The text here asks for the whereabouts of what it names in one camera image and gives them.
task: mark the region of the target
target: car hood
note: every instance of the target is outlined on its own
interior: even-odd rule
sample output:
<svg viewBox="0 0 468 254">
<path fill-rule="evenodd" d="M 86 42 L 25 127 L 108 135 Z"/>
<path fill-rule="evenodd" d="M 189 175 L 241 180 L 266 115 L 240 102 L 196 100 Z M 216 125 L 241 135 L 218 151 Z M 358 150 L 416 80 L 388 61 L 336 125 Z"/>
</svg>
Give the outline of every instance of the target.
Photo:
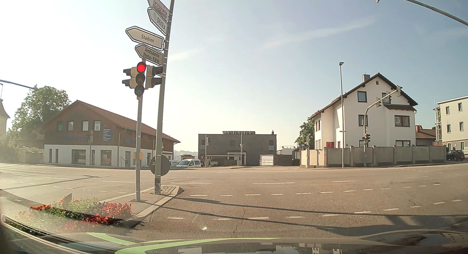
<svg viewBox="0 0 468 254">
<path fill-rule="evenodd" d="M 143 240 L 108 233 L 68 233 L 40 237 L 68 250 L 106 254 L 304 254 L 304 253 L 424 253 L 468 247 L 468 233 L 442 230 L 402 230 L 361 238 L 226 238 Z M 38 243 L 15 240 L 16 245 Z"/>
</svg>

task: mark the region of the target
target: red traffic light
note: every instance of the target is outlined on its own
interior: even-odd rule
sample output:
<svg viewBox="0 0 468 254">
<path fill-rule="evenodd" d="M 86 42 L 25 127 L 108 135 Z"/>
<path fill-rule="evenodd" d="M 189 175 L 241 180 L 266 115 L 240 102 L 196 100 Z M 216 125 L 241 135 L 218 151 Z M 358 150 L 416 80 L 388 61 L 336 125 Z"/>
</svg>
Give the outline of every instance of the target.
<svg viewBox="0 0 468 254">
<path fill-rule="evenodd" d="M 143 61 L 137 64 L 137 71 L 143 73 L 146 70 L 146 63 Z"/>
</svg>

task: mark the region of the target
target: asphalt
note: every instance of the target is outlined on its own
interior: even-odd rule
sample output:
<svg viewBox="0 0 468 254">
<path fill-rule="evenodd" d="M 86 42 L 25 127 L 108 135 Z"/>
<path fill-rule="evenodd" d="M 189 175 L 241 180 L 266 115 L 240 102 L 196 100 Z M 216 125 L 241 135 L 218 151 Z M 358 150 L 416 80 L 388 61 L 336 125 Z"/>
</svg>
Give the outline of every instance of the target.
<svg viewBox="0 0 468 254">
<path fill-rule="evenodd" d="M 171 170 L 161 184 L 182 192 L 124 234 L 148 240 L 327 238 L 436 229 L 468 220 L 467 167 Z M 41 203 L 69 193 L 105 200 L 133 193 L 135 186 L 134 170 L 126 169 L 0 164 L 0 172 L 4 192 Z M 141 172 L 142 189 L 153 181 L 150 171 Z"/>
</svg>

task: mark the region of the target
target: dark car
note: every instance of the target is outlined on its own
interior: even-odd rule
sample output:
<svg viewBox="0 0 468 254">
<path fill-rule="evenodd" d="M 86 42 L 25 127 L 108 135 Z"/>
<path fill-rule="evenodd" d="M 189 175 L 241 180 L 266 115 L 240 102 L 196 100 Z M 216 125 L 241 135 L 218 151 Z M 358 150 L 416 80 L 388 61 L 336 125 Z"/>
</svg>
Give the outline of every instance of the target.
<svg viewBox="0 0 468 254">
<path fill-rule="evenodd" d="M 463 161 L 465 160 L 465 154 L 462 150 L 451 150 L 447 153 L 447 160 Z"/>
</svg>

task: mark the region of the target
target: chimney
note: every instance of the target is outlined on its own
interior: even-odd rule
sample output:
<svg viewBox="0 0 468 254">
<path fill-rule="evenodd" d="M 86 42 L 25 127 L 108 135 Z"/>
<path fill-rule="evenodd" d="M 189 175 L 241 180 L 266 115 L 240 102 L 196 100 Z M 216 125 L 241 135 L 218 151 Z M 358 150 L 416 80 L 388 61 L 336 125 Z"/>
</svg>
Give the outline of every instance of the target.
<svg viewBox="0 0 468 254">
<path fill-rule="evenodd" d="M 366 80 L 369 80 L 369 79 L 371 79 L 371 75 L 368 75 L 368 74 L 362 75 L 362 82 L 365 82 Z"/>
</svg>

